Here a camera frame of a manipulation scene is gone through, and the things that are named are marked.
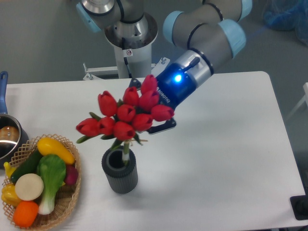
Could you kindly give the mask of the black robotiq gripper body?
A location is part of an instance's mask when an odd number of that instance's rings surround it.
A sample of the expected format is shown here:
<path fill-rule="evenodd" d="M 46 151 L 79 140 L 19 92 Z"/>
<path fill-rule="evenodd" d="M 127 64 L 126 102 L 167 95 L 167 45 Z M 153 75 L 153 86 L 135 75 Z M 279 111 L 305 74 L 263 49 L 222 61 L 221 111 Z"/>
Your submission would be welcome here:
<path fill-rule="evenodd" d="M 187 67 L 181 68 L 172 63 L 156 77 L 161 103 L 176 109 L 197 88 L 195 81 L 186 73 L 199 62 L 192 61 Z"/>

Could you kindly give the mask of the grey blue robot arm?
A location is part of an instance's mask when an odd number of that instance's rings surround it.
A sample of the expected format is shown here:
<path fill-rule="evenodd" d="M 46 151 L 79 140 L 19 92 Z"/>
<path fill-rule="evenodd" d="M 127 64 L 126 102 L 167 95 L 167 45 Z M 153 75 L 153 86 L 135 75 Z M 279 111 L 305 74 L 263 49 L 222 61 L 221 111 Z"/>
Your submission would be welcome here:
<path fill-rule="evenodd" d="M 119 78 L 140 88 L 139 78 L 154 74 L 160 103 L 176 108 L 246 44 L 238 22 L 251 9 L 250 0 L 205 0 L 191 13 L 171 12 L 163 34 L 185 53 L 165 69 L 152 67 L 155 19 L 142 0 L 81 0 L 77 12 L 93 32 L 103 31 L 113 46 Z"/>

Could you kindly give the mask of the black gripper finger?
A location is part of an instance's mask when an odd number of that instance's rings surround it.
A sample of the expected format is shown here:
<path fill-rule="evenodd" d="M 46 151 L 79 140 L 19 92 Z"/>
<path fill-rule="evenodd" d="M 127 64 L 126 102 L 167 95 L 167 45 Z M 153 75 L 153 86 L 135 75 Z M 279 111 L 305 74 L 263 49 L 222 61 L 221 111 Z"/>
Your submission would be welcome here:
<path fill-rule="evenodd" d="M 150 127 L 147 132 L 151 135 L 157 134 L 159 132 L 163 132 L 169 129 L 173 129 L 177 125 L 176 121 L 174 118 L 171 118 L 170 120 L 165 121 L 164 124 L 157 125 L 157 126 L 152 126 Z"/>
<path fill-rule="evenodd" d="M 136 91 L 139 91 L 141 89 L 141 82 L 136 78 L 131 78 L 128 88 L 135 88 Z"/>

